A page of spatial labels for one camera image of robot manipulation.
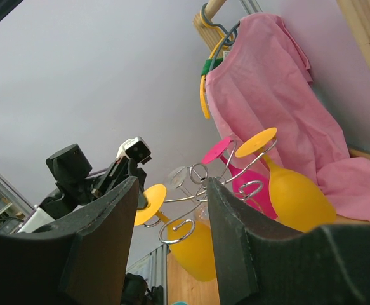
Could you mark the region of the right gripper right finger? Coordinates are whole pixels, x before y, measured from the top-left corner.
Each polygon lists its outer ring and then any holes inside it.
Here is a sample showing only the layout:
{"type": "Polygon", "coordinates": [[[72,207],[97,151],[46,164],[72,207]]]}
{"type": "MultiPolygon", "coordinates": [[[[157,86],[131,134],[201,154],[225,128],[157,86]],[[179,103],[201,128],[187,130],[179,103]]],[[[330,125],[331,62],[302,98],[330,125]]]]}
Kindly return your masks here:
{"type": "Polygon", "coordinates": [[[222,304],[370,304],[370,224],[301,233],[207,181],[222,304]]]}

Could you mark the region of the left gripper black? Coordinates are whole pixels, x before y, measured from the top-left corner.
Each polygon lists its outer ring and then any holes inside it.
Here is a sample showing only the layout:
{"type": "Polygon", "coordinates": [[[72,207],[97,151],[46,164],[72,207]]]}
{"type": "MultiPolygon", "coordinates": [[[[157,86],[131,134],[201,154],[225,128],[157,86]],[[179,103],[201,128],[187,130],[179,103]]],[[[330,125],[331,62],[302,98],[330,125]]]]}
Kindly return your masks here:
{"type": "Polygon", "coordinates": [[[147,174],[131,158],[119,157],[111,163],[106,172],[93,184],[91,194],[95,198],[99,198],[130,176],[137,177],[139,180],[140,190],[138,191],[137,209],[144,210],[148,206],[148,201],[143,193],[147,174]]]}

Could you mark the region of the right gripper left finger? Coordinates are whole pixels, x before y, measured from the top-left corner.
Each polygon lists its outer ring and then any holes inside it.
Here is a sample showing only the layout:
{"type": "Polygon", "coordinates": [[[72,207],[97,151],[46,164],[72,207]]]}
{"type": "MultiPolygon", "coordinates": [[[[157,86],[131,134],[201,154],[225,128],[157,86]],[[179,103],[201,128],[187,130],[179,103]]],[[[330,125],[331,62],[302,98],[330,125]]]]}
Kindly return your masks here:
{"type": "Polygon", "coordinates": [[[32,233],[0,234],[0,304],[119,304],[138,180],[32,233]]]}

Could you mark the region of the clear wine glass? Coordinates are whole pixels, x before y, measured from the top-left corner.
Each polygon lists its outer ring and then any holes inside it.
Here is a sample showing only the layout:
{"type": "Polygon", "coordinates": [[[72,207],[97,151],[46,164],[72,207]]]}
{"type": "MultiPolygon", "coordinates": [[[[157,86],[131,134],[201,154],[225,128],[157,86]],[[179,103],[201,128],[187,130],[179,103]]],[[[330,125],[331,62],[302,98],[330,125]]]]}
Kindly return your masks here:
{"type": "MultiPolygon", "coordinates": [[[[190,167],[180,166],[174,169],[167,177],[164,182],[168,191],[179,189],[185,197],[195,196],[191,193],[185,185],[185,181],[189,178],[190,167]]],[[[195,220],[202,222],[203,224],[210,226],[208,204],[206,202],[200,203],[196,199],[191,199],[193,204],[198,207],[193,211],[195,220]]]]}

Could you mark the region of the yellow wine glass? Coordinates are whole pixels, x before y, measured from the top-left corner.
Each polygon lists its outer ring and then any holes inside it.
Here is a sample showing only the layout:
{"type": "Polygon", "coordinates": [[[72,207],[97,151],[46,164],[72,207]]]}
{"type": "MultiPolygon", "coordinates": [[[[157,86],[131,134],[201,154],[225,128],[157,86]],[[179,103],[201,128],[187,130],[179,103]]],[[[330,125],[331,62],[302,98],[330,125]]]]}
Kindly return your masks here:
{"type": "Polygon", "coordinates": [[[278,220],[285,226],[301,232],[309,232],[323,224],[333,224],[336,210],[320,188],[306,176],[276,165],[268,155],[277,142],[275,127],[251,137],[235,152],[243,158],[257,153],[270,171],[269,195],[278,220]]]}
{"type": "Polygon", "coordinates": [[[179,265],[198,281],[211,281],[216,278],[215,257],[211,229],[204,223],[179,216],[169,219],[161,212],[167,189],[163,184],[155,184],[143,192],[146,205],[136,211],[135,226],[145,225],[152,217],[157,217],[163,226],[159,231],[159,241],[167,245],[179,265]]]}

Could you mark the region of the yellow wine glass back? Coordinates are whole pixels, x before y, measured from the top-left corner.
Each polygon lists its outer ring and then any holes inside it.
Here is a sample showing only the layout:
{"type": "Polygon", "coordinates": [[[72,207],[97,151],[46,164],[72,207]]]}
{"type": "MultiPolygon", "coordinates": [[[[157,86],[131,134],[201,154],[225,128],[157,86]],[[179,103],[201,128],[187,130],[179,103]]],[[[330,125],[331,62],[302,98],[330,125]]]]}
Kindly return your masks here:
{"type": "Polygon", "coordinates": [[[276,165],[268,155],[277,142],[275,127],[251,137],[235,152],[243,158],[257,153],[270,171],[269,195],[278,220],[285,226],[301,232],[309,232],[323,224],[333,224],[336,210],[320,188],[306,176],[276,165]]]}

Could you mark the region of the pink plastic wine glass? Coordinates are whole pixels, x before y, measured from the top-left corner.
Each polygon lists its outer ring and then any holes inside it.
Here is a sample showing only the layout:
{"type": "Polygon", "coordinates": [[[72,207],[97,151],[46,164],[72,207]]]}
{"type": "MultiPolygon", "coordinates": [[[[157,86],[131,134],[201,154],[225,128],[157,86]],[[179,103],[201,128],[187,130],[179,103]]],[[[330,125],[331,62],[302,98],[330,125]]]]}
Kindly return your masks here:
{"type": "Polygon", "coordinates": [[[263,183],[263,188],[254,194],[252,197],[244,200],[250,207],[259,210],[267,217],[275,220],[277,218],[277,214],[272,206],[270,201],[269,195],[269,180],[264,177],[262,174],[252,171],[246,170],[243,174],[237,177],[242,172],[242,169],[237,168],[236,166],[231,164],[232,156],[229,156],[229,159],[224,157],[223,153],[233,144],[232,148],[233,152],[236,148],[235,141],[232,140],[230,137],[225,137],[224,139],[220,140],[216,143],[203,157],[201,163],[203,165],[207,165],[216,159],[220,159],[226,169],[229,169],[231,178],[234,178],[230,184],[232,186],[232,190],[238,198],[242,198],[244,196],[250,195],[253,191],[256,191],[259,187],[258,184],[250,184],[247,186],[248,182],[252,181],[259,181],[263,183]]]}

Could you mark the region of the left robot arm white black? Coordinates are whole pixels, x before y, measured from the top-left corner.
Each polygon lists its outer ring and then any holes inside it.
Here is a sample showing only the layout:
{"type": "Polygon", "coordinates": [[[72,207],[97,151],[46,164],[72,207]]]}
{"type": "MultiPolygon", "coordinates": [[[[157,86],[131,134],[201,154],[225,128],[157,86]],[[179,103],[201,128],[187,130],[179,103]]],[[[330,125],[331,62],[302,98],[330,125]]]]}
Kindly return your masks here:
{"type": "Polygon", "coordinates": [[[46,159],[46,165],[55,178],[56,189],[35,207],[35,212],[19,229],[31,233],[74,210],[106,195],[128,177],[139,181],[137,210],[148,202],[144,184],[147,174],[139,167],[151,160],[148,145],[139,137],[120,145],[114,161],[104,170],[92,172],[92,166],[78,144],[71,144],[46,159]]]}

